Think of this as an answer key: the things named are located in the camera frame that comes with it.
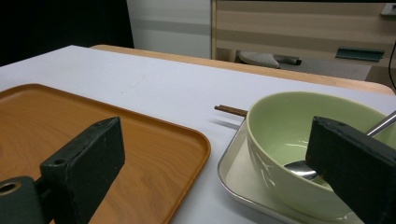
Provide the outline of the light wooden cabinet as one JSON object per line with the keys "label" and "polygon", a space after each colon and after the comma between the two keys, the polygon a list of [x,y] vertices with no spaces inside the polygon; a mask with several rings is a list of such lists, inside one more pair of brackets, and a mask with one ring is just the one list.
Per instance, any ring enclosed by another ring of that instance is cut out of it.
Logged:
{"label": "light wooden cabinet", "polygon": [[238,50],[345,63],[340,47],[382,49],[378,62],[350,60],[396,72],[396,16],[386,0],[211,1],[211,57],[231,62]]}

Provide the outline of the light green ceramic bowl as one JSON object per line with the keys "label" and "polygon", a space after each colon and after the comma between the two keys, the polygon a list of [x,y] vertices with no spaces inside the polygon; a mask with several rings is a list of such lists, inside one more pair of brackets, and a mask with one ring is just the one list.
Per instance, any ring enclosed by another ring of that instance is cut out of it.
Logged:
{"label": "light green ceramic bowl", "polygon": [[[320,219],[341,219],[354,213],[319,175],[299,177],[285,168],[305,161],[313,118],[345,123],[366,134],[384,114],[348,99],[313,92],[269,95],[247,113],[247,146],[265,187],[291,208]],[[396,124],[373,137],[396,149]]]}

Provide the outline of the white rectangular tray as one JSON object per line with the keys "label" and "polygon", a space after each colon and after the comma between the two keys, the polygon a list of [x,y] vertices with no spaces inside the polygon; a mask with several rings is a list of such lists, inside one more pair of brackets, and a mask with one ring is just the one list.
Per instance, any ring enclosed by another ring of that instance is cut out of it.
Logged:
{"label": "white rectangular tray", "polygon": [[219,160],[218,175],[222,186],[235,201],[286,224],[363,224],[355,214],[337,220],[310,217],[271,196],[254,171],[245,123],[238,128]]}

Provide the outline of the orange wood-grain tray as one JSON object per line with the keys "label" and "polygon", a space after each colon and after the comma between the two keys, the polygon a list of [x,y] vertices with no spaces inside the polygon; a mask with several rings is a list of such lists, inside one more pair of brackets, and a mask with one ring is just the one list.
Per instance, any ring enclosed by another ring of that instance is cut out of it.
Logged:
{"label": "orange wood-grain tray", "polygon": [[168,224],[210,155],[192,129],[50,87],[0,91],[0,181],[40,163],[93,123],[118,117],[125,163],[90,224]]}

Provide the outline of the metal spoon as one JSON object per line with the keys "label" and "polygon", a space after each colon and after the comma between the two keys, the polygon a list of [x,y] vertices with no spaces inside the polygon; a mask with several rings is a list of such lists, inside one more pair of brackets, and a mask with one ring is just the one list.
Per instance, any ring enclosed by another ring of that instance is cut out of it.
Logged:
{"label": "metal spoon", "polygon": [[[374,127],[366,132],[368,136],[375,136],[382,131],[386,130],[390,125],[396,122],[396,110],[380,120]],[[294,161],[285,165],[289,171],[295,175],[307,180],[314,180],[318,174],[312,170],[305,161]]]}

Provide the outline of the grey chair base foot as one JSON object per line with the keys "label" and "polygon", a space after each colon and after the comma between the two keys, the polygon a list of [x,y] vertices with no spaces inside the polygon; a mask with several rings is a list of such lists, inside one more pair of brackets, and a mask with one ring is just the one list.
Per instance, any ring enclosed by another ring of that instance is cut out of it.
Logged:
{"label": "grey chair base foot", "polygon": [[240,59],[241,62],[246,64],[275,68],[275,69],[279,69],[282,63],[301,65],[303,61],[299,57],[291,57],[291,56],[252,52],[252,51],[239,51],[238,58]]}

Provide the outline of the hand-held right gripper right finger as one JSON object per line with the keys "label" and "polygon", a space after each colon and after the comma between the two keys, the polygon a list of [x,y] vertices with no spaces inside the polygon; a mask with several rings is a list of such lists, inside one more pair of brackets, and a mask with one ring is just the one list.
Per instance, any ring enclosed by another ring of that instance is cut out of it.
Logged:
{"label": "hand-held right gripper right finger", "polygon": [[396,224],[396,149],[315,117],[305,160],[364,224]]}

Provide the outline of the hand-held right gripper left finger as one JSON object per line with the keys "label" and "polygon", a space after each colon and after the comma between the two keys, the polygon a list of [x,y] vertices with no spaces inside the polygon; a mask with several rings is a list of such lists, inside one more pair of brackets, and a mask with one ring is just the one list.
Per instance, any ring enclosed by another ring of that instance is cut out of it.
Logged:
{"label": "hand-held right gripper left finger", "polygon": [[124,163],[120,118],[89,126],[40,164],[45,219],[88,224]]}

